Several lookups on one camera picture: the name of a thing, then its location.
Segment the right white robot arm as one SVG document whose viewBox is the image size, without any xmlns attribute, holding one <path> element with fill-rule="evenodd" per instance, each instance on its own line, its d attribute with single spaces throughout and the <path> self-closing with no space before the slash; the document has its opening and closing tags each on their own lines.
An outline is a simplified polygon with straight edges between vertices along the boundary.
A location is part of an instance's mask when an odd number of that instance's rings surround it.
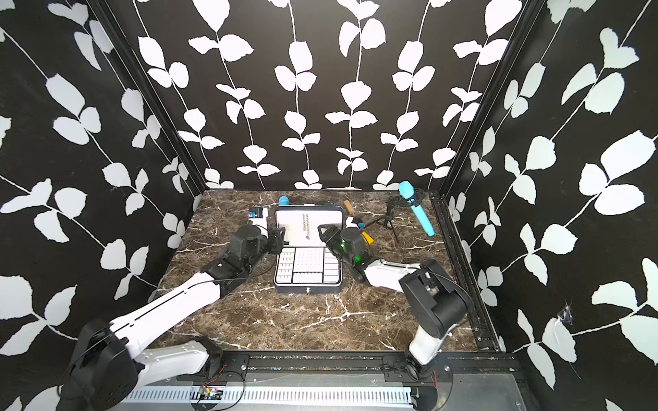
<svg viewBox="0 0 658 411">
<path fill-rule="evenodd" d="M 473 308 L 468 292 L 452 281 L 436 260 L 398 264 L 375 256 L 356 227 L 322 224 L 318 234 L 356 281 L 404 294 L 418 323 L 407 349 L 409 363 L 417 368 L 430 365 L 449 334 Z"/>
</svg>

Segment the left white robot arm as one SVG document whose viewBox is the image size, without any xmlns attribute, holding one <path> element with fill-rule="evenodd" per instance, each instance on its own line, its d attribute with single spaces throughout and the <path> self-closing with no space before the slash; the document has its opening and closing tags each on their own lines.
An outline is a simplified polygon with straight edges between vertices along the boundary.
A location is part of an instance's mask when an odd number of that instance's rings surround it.
<svg viewBox="0 0 658 411">
<path fill-rule="evenodd" d="M 194 344 L 203 356 L 197 363 L 186 359 L 181 348 L 153 360 L 144 354 L 171 327 L 244 284 L 264 257 L 281 253 L 284 235 L 284 229 L 245 224 L 219 258 L 183 284 L 110 322 L 87 323 L 56 388 L 59 398 L 79 410 L 107 410 L 142 385 L 200 371 L 210 356 L 201 342 Z"/>
</svg>

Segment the grey jewelry box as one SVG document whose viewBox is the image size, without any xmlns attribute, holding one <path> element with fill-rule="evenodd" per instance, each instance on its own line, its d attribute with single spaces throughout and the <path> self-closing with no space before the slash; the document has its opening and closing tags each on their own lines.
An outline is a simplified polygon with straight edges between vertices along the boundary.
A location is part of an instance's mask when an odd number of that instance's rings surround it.
<svg viewBox="0 0 658 411">
<path fill-rule="evenodd" d="M 319 238 L 318 226 L 344 226 L 344 211 L 335 205 L 279 205 L 278 228 L 285 228 L 286 246 L 278 255 L 274 286 L 280 294 L 337 294 L 343 287 L 342 264 Z"/>
</svg>

